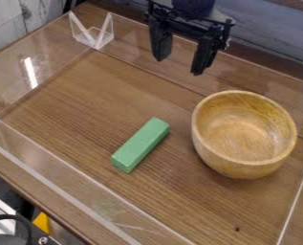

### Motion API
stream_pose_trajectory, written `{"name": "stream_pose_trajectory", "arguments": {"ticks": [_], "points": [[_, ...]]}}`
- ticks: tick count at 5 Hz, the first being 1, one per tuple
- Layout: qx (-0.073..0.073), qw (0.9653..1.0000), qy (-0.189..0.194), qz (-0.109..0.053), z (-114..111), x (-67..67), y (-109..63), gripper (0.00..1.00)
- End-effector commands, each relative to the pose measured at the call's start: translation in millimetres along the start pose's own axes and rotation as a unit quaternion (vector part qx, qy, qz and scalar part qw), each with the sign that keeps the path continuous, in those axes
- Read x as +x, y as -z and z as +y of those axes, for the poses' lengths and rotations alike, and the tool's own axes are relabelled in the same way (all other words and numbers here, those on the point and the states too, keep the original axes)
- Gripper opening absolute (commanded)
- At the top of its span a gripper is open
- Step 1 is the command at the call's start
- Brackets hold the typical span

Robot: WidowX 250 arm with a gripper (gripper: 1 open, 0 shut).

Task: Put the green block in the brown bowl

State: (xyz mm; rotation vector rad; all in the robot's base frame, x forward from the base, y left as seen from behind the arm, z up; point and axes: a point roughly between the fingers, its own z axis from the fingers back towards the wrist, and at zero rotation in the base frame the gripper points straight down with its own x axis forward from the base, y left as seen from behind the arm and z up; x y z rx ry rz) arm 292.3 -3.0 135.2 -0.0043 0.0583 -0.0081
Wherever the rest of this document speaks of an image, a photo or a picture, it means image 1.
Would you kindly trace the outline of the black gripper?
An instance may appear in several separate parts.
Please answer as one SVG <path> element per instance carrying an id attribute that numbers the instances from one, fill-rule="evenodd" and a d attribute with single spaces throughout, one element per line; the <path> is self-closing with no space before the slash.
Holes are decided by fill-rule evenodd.
<path id="1" fill-rule="evenodd" d="M 147 0 L 147 22 L 152 55 L 158 61 L 171 54 L 172 34 L 198 40 L 191 73 L 212 65 L 218 50 L 224 50 L 235 20 L 215 7 L 216 0 Z"/>

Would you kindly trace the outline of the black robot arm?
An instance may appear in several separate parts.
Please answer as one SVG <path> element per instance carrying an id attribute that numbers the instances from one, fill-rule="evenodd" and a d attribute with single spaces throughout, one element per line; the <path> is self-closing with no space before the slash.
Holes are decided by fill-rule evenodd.
<path id="1" fill-rule="evenodd" d="M 148 0 L 146 19 L 152 56 L 163 61 L 172 50 L 176 34 L 198 42 L 191 73 L 195 76 L 212 65 L 216 54 L 230 42 L 234 19 L 215 9 L 216 0 Z"/>

